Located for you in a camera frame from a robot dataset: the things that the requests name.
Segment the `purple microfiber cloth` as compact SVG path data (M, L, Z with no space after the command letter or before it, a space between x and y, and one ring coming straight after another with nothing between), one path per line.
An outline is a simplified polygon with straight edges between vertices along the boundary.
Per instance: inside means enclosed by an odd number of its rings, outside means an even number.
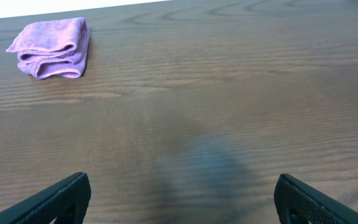
M84 17L41 21L25 26L6 52L16 53L19 70L37 79L80 78L89 41Z

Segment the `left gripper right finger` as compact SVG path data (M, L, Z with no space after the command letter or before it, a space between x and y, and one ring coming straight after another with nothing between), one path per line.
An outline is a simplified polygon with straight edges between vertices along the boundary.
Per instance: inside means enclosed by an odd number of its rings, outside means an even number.
M273 195L281 224L358 224L358 212L289 174L281 174Z

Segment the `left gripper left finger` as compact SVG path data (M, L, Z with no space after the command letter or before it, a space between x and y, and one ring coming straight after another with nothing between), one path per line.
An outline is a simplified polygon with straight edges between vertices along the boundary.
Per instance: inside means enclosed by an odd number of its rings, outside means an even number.
M82 224L91 199L86 173L77 172L0 212L0 224Z

